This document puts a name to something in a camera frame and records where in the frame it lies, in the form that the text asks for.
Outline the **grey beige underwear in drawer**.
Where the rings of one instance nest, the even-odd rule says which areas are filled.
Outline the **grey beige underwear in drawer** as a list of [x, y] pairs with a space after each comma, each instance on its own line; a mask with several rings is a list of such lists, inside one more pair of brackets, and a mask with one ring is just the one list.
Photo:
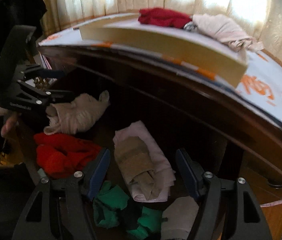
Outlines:
[[191, 196], [177, 198], [162, 213], [161, 239], [187, 239], [198, 208]]

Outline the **white cloth with orange print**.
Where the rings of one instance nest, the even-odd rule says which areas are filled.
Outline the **white cloth with orange print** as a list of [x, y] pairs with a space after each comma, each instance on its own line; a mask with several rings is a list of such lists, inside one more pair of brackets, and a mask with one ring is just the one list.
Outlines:
[[[166, 63], [171, 63], [161, 59], [160, 57], [157, 57], [154, 53], [149, 53], [145, 50], [136, 50], [128, 46], [121, 46], [117, 44], [111, 45], [109, 43], [103, 43], [95, 40], [83, 40], [81, 38], [79, 27], [84, 23], [48, 36], [46, 39], [42, 40], [39, 43], [39, 46], [104, 47], [121, 50], [133, 55], [153, 57], [156, 60], [162, 60]], [[208, 80], [214, 81], [215, 83], [230, 88], [245, 100], [256, 105], [257, 107], [264, 110], [265, 113], [274, 117], [274, 119], [277, 120], [282, 126], [282, 67], [268, 55], [265, 55], [262, 52], [255, 53], [246, 51], [237, 54], [245, 57], [247, 62], [247, 70], [236, 87], [228, 84], [219, 76], [217, 76], [214, 80], [211, 80], [205, 76], [204, 77]], [[171, 64], [176, 67], [178, 72], [188, 71], [201, 75], [187, 67], [173, 63]]]

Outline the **light pink folded underwear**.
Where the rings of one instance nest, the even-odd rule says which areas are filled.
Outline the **light pink folded underwear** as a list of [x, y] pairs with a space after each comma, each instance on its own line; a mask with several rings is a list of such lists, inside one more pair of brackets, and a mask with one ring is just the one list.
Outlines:
[[155, 165], [155, 180], [161, 189], [159, 196], [153, 200], [144, 201], [143, 198], [132, 197], [133, 200], [141, 203], [166, 202], [170, 196], [170, 187], [174, 186], [175, 181], [174, 171], [172, 170], [168, 159], [141, 121], [133, 122], [129, 127], [115, 132], [113, 138], [114, 149], [118, 142], [123, 141], [128, 137], [139, 137], [147, 145], [150, 158]]

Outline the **beige dotted underwear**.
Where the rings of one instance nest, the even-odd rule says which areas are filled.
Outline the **beige dotted underwear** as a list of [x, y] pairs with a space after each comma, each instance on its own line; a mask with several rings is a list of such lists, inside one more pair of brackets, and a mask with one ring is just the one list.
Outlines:
[[51, 104], [46, 108], [49, 126], [46, 135], [56, 133], [76, 134], [89, 130], [109, 106], [108, 91], [100, 94], [98, 100], [88, 94], [81, 94], [70, 103]]

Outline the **bright red underwear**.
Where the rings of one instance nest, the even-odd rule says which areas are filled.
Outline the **bright red underwear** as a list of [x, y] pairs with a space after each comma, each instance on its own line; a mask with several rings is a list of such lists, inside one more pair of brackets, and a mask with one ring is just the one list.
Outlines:
[[102, 147], [68, 134], [34, 135], [37, 144], [36, 162], [44, 172], [55, 179], [67, 178], [76, 171], [83, 171], [94, 161]]

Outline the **dark red underwear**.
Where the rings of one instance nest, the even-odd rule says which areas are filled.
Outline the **dark red underwear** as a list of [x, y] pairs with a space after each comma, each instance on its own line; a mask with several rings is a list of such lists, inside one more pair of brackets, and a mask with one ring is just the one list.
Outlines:
[[191, 18], [187, 14], [170, 9], [148, 8], [139, 10], [138, 22], [159, 27], [183, 29], [187, 23], [191, 22]]

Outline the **pale pink underwear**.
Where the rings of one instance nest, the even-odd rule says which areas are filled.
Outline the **pale pink underwear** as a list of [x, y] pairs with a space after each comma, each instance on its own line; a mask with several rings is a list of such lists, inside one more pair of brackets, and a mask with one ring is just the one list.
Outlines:
[[225, 15], [193, 15], [191, 21], [183, 27], [186, 31], [196, 31], [239, 52], [250, 50], [257, 52], [264, 49], [261, 41], [248, 35], [232, 18]]

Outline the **tan knitted underwear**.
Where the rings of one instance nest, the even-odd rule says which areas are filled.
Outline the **tan knitted underwear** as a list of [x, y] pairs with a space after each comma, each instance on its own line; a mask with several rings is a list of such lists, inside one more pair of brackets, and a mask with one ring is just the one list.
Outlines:
[[133, 198], [150, 201], [159, 196], [161, 189], [155, 180], [155, 165], [144, 141], [128, 137], [118, 142], [114, 158]]

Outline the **green underwear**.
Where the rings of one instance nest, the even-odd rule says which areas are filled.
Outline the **green underwear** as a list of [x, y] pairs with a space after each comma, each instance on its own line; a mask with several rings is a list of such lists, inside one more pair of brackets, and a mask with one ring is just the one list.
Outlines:
[[118, 184], [105, 181], [93, 199], [101, 239], [160, 239], [162, 211], [135, 202]]

